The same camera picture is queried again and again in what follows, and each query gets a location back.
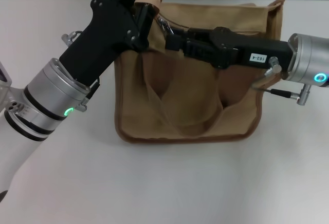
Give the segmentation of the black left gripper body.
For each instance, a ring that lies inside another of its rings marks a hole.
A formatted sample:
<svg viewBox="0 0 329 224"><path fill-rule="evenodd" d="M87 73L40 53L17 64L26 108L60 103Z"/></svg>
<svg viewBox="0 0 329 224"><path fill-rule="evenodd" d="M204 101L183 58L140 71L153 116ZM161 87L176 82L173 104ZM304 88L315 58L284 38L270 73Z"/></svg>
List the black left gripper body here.
<svg viewBox="0 0 329 224"><path fill-rule="evenodd" d="M72 78L91 86L123 52L147 49L129 8L116 0L92 0L90 24L60 56Z"/></svg>

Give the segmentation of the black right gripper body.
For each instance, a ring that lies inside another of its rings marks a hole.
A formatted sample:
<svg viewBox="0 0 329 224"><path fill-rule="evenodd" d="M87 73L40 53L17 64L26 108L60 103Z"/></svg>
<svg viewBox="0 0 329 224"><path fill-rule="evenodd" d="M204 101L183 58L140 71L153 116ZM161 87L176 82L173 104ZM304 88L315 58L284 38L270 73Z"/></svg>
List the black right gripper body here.
<svg viewBox="0 0 329 224"><path fill-rule="evenodd" d="M224 27L213 29L209 39L219 50L224 69L231 65L268 69L269 59L276 57L279 65L286 71L293 57L293 51L287 42L238 34Z"/></svg>

